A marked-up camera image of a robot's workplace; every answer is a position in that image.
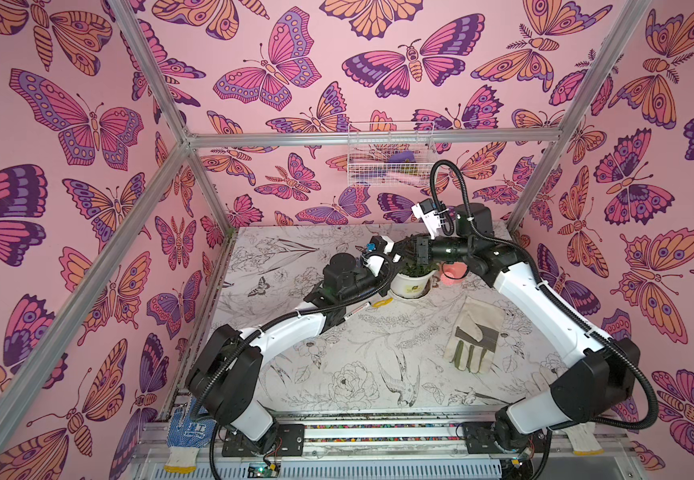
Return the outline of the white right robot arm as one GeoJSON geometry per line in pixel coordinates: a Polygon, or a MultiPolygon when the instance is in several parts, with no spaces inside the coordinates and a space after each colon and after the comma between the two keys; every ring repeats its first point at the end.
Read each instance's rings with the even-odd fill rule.
{"type": "Polygon", "coordinates": [[[451,212],[433,193],[412,212],[428,229],[407,248],[414,261],[465,264],[469,273],[522,311],[567,368],[547,390],[497,413],[494,430],[503,449],[538,430],[587,422],[645,430],[656,423],[658,399],[638,366],[637,345],[614,339],[555,292],[524,247],[493,234],[487,207],[465,200],[451,212]]]}

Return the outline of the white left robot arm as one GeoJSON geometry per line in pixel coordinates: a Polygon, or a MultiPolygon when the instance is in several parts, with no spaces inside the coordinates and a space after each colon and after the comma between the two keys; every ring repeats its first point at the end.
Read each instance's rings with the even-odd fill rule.
{"type": "Polygon", "coordinates": [[[322,279],[292,311],[239,330],[216,329],[188,375],[194,398],[190,419],[241,433],[251,442],[274,437],[278,423],[255,398],[261,369],[293,346],[341,325],[349,307],[384,295],[399,273],[401,257],[379,251],[333,256],[322,279]]]}

